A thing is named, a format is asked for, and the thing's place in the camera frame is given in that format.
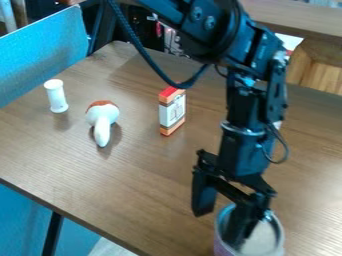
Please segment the black robotic arm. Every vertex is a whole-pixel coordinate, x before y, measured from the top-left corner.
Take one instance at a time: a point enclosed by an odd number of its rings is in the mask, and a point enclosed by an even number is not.
[[[151,59],[135,36],[115,0],[108,0],[142,57],[169,85],[190,88],[214,64],[227,69],[227,118],[218,155],[200,150],[194,167],[192,210],[196,216],[212,212],[217,192],[236,204],[223,239],[239,249],[259,220],[269,212],[276,192],[262,178],[270,162],[288,157],[287,145],[276,128],[283,121],[286,102],[286,61],[282,41],[250,19],[236,0],[136,0],[176,29],[184,52],[203,63],[183,83],[173,82]],[[259,86],[257,81],[266,82]],[[275,141],[285,149],[272,159]],[[247,195],[233,185],[239,182],[255,192]]]

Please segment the small box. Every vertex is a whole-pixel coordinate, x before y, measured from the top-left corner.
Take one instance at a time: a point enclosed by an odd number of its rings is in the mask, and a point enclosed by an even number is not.
[[[185,122],[185,90],[167,87],[159,94],[160,133],[169,136]]]

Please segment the mushroom cap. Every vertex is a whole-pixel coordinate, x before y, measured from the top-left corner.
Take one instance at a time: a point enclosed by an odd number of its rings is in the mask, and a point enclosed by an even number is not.
[[[86,111],[86,120],[91,126],[94,126],[100,117],[106,117],[110,124],[113,124],[119,114],[119,108],[113,102],[109,100],[95,101]]]

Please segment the mushroom stem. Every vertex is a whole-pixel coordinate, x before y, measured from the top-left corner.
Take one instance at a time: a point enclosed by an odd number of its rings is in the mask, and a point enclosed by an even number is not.
[[[94,127],[94,137],[96,144],[104,148],[110,140],[110,121],[107,117],[100,116]]]

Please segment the white mushroom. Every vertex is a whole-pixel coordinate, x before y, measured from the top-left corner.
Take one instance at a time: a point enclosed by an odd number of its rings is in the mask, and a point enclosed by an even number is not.
[[[94,138],[99,147],[107,146],[111,125],[120,114],[119,108],[109,100],[95,101],[86,111],[86,120],[94,126]]]

